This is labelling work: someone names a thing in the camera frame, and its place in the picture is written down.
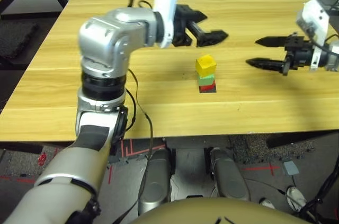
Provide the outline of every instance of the yellow block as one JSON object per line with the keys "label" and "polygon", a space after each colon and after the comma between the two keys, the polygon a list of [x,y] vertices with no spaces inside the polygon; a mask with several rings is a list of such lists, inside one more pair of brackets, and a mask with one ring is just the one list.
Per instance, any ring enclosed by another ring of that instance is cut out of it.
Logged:
{"label": "yellow block", "polygon": [[201,77],[206,77],[216,72],[217,63],[210,55],[205,55],[197,59],[195,69]]}

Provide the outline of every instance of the floor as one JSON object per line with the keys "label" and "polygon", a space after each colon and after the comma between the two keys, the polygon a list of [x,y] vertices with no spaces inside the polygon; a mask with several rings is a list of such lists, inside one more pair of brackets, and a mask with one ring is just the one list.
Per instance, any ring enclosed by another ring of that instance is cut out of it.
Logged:
{"label": "floor", "polygon": [[[339,154],[339,133],[313,139],[314,151],[303,158],[291,158],[299,169],[294,175],[296,186],[307,200],[317,193],[326,177],[334,167]],[[44,147],[47,160],[40,166],[38,154],[25,154],[7,151],[0,162],[0,222],[3,222],[14,209],[25,192],[33,187],[38,175],[49,160],[57,154],[54,147]],[[136,200],[140,181],[146,165],[145,154],[134,158],[120,158],[114,164],[108,164],[99,195],[101,215],[94,223],[112,223]],[[286,199],[277,190],[263,184],[270,184],[285,191],[293,184],[292,177],[286,174],[283,162],[243,164],[237,163],[246,180],[251,201],[258,202],[265,197],[272,201],[279,211],[292,213]],[[210,175],[206,174],[204,152],[200,146],[186,143],[176,150],[176,173],[171,179],[172,200],[185,199],[188,195],[209,197],[215,186]],[[339,202],[339,183],[333,186],[324,203],[318,207],[323,216],[335,219],[335,209]],[[130,223],[137,218],[135,207],[122,223]]]}

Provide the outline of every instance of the wooden table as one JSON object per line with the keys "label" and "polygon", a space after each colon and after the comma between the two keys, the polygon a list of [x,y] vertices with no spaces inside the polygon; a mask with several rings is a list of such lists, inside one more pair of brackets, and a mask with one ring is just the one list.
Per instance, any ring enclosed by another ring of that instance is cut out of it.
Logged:
{"label": "wooden table", "polygon": [[[130,68],[139,79],[139,101],[153,121],[154,135],[339,128],[339,74],[322,69],[309,73],[305,68],[283,77],[245,63],[253,57],[284,58],[283,48],[265,48],[254,42],[267,35],[300,31],[295,18],[305,1],[179,0],[206,13],[209,18],[201,24],[204,29],[223,29],[230,37],[214,47],[154,47],[133,53]],[[124,7],[127,2],[70,0],[0,115],[0,140],[75,139],[81,85],[78,30],[89,17]],[[217,93],[199,94],[194,64],[205,53],[217,61]],[[130,75],[127,88],[135,94]],[[128,97],[126,104],[132,115]],[[148,136],[148,123],[138,110],[126,138]]]}

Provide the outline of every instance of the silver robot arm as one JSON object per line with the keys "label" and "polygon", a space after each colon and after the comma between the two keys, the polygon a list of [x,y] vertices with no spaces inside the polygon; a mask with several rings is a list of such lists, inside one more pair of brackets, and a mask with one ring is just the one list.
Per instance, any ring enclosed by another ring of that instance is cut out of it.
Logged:
{"label": "silver robot arm", "polygon": [[[175,7],[176,0],[169,2]],[[123,138],[127,124],[123,104],[130,55],[163,43],[164,32],[173,31],[173,22],[168,24],[173,18],[161,10],[127,7],[83,24],[77,139],[50,162],[6,224],[92,223],[100,214],[97,197],[110,149]],[[166,41],[172,37],[171,32]]]}

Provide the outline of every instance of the red tape marking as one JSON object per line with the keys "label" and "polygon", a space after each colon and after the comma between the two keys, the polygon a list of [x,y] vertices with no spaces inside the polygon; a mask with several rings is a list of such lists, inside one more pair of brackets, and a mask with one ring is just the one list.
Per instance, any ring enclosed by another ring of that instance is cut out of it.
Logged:
{"label": "red tape marking", "polygon": [[271,170],[271,175],[274,176],[274,170],[272,168],[272,164],[270,163],[270,170]]}
{"label": "red tape marking", "polygon": [[121,141],[121,157],[123,158],[123,140]]}
{"label": "red tape marking", "polygon": [[265,169],[278,169],[280,168],[279,166],[268,166],[268,167],[244,167],[242,170],[247,170],[247,171],[257,171],[257,170],[265,170]]}
{"label": "red tape marking", "polygon": [[335,216],[336,220],[339,220],[338,208],[334,208],[334,216]]}
{"label": "red tape marking", "polygon": [[22,183],[35,183],[35,180],[33,180],[33,179],[27,179],[27,178],[25,178],[25,179],[23,179],[23,178],[17,178],[16,181],[17,181],[17,182],[22,182]]}
{"label": "red tape marking", "polygon": [[109,174],[109,177],[108,177],[108,184],[111,184],[112,174],[113,174],[113,166],[111,165],[111,167],[110,167],[110,174]]}

